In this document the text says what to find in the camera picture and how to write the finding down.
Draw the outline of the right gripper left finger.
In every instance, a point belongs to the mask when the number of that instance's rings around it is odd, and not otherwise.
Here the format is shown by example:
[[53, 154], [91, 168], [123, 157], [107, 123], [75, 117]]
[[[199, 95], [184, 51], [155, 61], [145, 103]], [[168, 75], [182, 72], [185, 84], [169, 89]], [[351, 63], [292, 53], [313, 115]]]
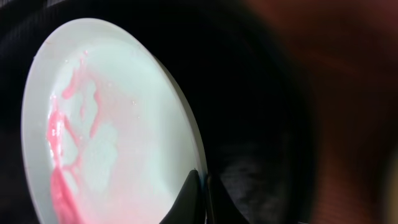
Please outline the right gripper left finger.
[[203, 197], [197, 170], [191, 170], [160, 224], [203, 224]]

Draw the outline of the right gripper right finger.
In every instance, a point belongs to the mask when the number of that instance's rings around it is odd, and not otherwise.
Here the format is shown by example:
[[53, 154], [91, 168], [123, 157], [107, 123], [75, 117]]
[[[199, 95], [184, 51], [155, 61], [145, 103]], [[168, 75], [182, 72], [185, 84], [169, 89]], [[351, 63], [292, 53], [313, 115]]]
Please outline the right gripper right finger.
[[206, 211], [209, 224], [249, 224], [217, 176], [206, 180]]

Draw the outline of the light blue plate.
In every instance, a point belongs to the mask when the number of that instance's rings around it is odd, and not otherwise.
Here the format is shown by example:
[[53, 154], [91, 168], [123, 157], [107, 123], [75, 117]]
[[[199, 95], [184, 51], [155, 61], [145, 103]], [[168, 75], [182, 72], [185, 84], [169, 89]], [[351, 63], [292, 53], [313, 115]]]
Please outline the light blue plate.
[[122, 28], [75, 19], [39, 42], [21, 142], [41, 223], [160, 223], [189, 172], [202, 196], [200, 132], [177, 82]]

